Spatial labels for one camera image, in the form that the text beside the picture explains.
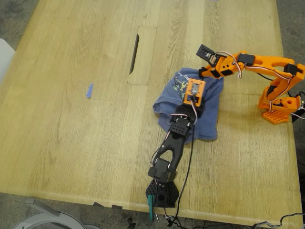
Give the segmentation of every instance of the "white chair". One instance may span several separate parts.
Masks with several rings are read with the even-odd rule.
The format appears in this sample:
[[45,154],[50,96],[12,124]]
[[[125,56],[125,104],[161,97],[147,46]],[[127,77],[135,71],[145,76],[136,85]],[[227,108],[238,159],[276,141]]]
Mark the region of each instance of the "white chair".
[[5,40],[0,39],[0,83],[2,78],[15,54],[15,51],[6,43]]

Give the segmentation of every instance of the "floor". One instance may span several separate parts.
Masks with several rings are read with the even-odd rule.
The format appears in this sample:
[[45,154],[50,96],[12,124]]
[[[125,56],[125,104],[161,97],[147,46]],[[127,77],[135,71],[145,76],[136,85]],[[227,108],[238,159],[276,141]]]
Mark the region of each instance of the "floor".
[[[0,38],[6,40],[13,49],[17,49],[18,43],[25,31],[27,23],[35,9],[38,0],[0,0]],[[305,2],[304,0],[277,0],[278,13],[281,25],[284,54],[296,62],[305,63]],[[299,91],[305,91],[305,82],[298,84],[290,90],[292,95]],[[305,164],[305,122],[294,122],[295,147],[298,162]],[[305,166],[299,164],[299,172],[305,173]],[[0,229],[13,228],[21,220],[33,214],[35,211],[24,203],[25,197],[0,193]],[[151,223],[147,213],[87,206],[41,200],[55,210],[70,213],[86,224],[93,224],[102,229],[127,228],[127,219],[133,218],[136,228],[156,229],[166,228],[166,221],[159,215],[160,222]],[[204,221],[181,218],[181,223],[189,229],[202,226]],[[249,226],[232,225],[214,226],[215,229],[243,229]]]

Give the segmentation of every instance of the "wood grain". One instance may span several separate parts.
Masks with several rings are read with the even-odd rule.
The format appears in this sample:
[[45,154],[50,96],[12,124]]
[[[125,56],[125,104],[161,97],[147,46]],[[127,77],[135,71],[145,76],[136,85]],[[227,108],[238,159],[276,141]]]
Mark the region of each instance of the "wood grain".
[[[157,28],[148,85],[128,84],[139,26]],[[152,105],[175,71],[205,64],[201,43],[282,56],[275,0],[40,0],[0,85],[0,192],[148,211],[149,160],[165,135]],[[226,77],[218,139],[195,142],[180,216],[277,224],[302,210],[292,124],[256,106],[267,84]]]

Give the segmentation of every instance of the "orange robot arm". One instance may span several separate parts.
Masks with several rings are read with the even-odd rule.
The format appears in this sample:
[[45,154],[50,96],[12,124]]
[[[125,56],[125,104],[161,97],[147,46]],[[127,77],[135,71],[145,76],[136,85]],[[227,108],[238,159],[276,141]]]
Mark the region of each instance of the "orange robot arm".
[[[268,87],[265,87],[258,103],[259,108],[268,109],[267,112],[263,113],[263,117],[274,124],[288,122],[290,113],[295,112],[301,106],[299,95],[295,98],[281,98],[283,94],[304,79],[305,66],[295,65],[294,60],[283,57],[249,55],[246,51],[240,51],[237,54],[214,52],[204,45],[200,46],[197,55],[209,63],[199,70],[201,77],[220,79],[239,71],[238,78],[241,78],[242,70],[276,77]],[[284,69],[280,71],[275,67],[283,67]]]

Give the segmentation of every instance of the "blue towel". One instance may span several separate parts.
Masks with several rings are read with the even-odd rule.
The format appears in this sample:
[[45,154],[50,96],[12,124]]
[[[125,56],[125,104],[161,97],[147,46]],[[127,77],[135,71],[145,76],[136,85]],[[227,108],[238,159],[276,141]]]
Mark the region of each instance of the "blue towel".
[[[174,114],[176,107],[183,102],[188,79],[200,80],[197,69],[182,68],[175,73],[175,76],[165,86],[161,96],[152,106],[155,113],[160,113],[158,124],[168,131],[170,127],[170,117]],[[205,87],[203,97],[205,100],[204,111],[198,118],[195,125],[194,139],[215,140],[217,139],[216,123],[218,117],[219,94],[224,87],[224,79],[216,80],[205,77]],[[192,135],[189,134],[186,143],[190,142]]]

